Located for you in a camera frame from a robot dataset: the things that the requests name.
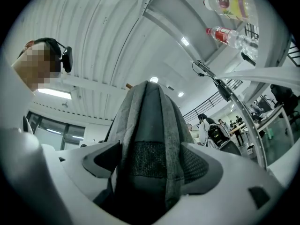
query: metal railing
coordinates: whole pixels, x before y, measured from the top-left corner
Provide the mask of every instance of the metal railing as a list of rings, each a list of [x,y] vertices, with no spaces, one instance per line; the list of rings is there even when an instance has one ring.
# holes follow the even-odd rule
[[[245,26],[245,34],[252,39],[258,39],[258,27],[247,23]],[[293,62],[293,64],[295,64],[296,67],[300,67],[300,51],[296,46],[296,41],[294,40],[293,36],[287,57]]]
[[[293,39],[293,37],[287,57],[293,62],[293,64],[295,64],[296,67],[300,67],[300,51],[296,46],[296,41]]]
[[[241,80],[229,80],[227,82],[227,86],[231,88],[231,90],[237,89],[243,82]],[[198,117],[199,114],[207,112],[209,109],[213,108],[219,102],[223,100],[223,97],[219,92],[216,92],[199,106],[188,112],[183,116],[186,123]]]

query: corrugated metal ceiling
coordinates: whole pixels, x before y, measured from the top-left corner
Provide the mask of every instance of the corrugated metal ceiling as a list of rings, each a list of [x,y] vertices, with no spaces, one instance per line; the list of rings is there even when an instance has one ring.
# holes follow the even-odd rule
[[[179,2],[196,7],[202,0]],[[37,92],[31,106],[33,111],[55,116],[68,113],[73,115],[74,120],[86,117],[90,118],[88,122],[107,124],[107,121],[113,120],[125,97],[125,84],[136,85],[152,76],[159,77],[164,91],[180,105],[182,98],[177,97],[178,92],[183,91],[188,95],[190,84],[198,80],[190,67],[191,59],[174,42],[173,37],[153,21],[142,17],[137,22],[137,3],[138,0],[31,1],[20,14],[3,45],[6,59],[12,64],[23,45],[30,40],[55,38],[73,48],[73,70],[66,76],[78,78],[78,82],[68,83],[61,79],[48,85],[53,89],[71,92],[72,100],[66,101]],[[172,20],[164,0],[153,0],[150,9],[155,10],[161,20]],[[196,19],[202,19],[200,14],[203,11],[197,8],[195,11],[198,14]],[[214,25],[217,19],[213,13],[205,15],[200,23],[203,26]],[[193,29],[191,26],[189,28],[193,33],[197,26],[194,24]],[[219,45],[204,36],[204,33],[205,30],[201,31],[201,36],[207,39],[207,43],[194,44],[199,54],[206,58]],[[93,88],[87,89],[91,81],[94,82]],[[173,87],[174,91],[167,89],[167,86]]]

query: window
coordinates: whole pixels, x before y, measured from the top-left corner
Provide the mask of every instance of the window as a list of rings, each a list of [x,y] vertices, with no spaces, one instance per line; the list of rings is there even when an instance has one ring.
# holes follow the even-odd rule
[[[29,112],[27,119],[33,134],[41,144],[48,144],[56,151],[79,148],[83,140],[84,127],[69,125]]]
[[[84,128],[74,125],[68,127],[68,131],[64,136],[64,150],[79,148],[80,141],[83,140]]]
[[[41,144],[48,144],[61,150],[66,124],[43,118],[35,131],[35,136]]]

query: water bottle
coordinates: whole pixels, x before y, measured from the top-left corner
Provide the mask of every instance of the water bottle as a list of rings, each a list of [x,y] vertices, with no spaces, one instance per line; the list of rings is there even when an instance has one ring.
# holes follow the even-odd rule
[[[207,9],[220,16],[241,20],[258,26],[256,7],[253,0],[204,0]]]
[[[240,35],[236,30],[222,27],[207,28],[206,33],[210,34],[215,40],[242,51],[253,61],[257,60],[258,40]]]

